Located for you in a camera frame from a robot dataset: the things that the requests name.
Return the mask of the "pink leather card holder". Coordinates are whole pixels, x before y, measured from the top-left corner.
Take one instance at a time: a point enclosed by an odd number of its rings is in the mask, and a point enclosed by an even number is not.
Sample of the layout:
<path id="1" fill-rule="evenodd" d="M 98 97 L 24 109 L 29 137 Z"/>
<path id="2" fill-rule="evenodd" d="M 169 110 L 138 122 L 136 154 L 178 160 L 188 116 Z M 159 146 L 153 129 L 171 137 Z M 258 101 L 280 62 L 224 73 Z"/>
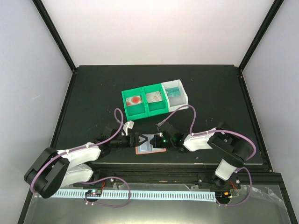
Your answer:
<path id="1" fill-rule="evenodd" d="M 154 137 L 153 134 L 145 134 L 145 135 L 148 136 L 148 138 L 149 138 L 149 140 L 148 140 L 148 142 L 149 142 L 148 147 L 135 147 L 135 153 L 137 155 L 166 152 L 166 148 L 154 148 L 150 144 L 150 140 Z"/>

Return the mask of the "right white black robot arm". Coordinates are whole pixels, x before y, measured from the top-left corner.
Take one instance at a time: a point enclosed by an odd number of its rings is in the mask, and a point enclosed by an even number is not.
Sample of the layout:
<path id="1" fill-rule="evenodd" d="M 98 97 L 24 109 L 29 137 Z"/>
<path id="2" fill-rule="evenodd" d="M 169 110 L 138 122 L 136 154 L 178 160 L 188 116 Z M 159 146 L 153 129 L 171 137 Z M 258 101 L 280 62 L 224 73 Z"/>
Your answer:
<path id="1" fill-rule="evenodd" d="M 229 130 L 226 123 L 200 133 L 181 133 L 169 122 L 158 126 L 158 130 L 158 134 L 149 138 L 149 143 L 154 148 L 169 148 L 181 153 L 208 150 L 221 157 L 213 175 L 208 178 L 200 177 L 205 184 L 216 189 L 224 189 L 231 175 L 241 170 L 246 161 L 256 153 L 253 141 Z"/>

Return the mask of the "teal chip credit card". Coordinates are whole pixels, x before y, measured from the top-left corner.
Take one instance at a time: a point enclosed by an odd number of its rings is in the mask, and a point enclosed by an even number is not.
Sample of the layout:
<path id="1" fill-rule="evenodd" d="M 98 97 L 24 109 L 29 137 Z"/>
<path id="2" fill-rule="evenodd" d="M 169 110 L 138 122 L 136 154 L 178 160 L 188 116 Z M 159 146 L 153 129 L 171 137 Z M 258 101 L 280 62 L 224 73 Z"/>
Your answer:
<path id="1" fill-rule="evenodd" d="M 165 91 L 169 98 L 180 96 L 180 90 L 178 87 L 168 88 Z"/>

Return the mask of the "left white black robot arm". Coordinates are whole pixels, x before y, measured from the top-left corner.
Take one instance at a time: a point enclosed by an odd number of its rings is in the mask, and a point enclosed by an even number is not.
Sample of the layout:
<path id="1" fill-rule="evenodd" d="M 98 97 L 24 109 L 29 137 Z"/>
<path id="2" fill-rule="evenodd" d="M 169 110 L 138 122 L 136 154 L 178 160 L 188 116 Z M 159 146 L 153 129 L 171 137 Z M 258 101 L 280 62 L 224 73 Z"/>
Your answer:
<path id="1" fill-rule="evenodd" d="M 42 151 L 24 176 L 33 193 L 46 199 L 53 196 L 61 187 L 78 182 L 96 186 L 100 174 L 87 163 L 107 156 L 114 148 L 131 148 L 143 145 L 148 137 L 133 132 L 126 123 L 122 128 L 107 125 L 102 135 L 82 146 L 55 150 L 51 147 Z"/>

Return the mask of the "white pagoda credit card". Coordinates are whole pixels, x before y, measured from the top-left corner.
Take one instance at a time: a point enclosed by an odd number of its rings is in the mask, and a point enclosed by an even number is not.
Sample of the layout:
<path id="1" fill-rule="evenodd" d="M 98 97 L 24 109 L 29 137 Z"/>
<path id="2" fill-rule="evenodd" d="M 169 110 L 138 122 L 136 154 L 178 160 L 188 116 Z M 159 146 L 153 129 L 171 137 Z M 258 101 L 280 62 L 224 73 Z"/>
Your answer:
<path id="1" fill-rule="evenodd" d="M 146 99 L 148 103 L 156 103 L 163 100 L 160 91 L 146 93 Z"/>

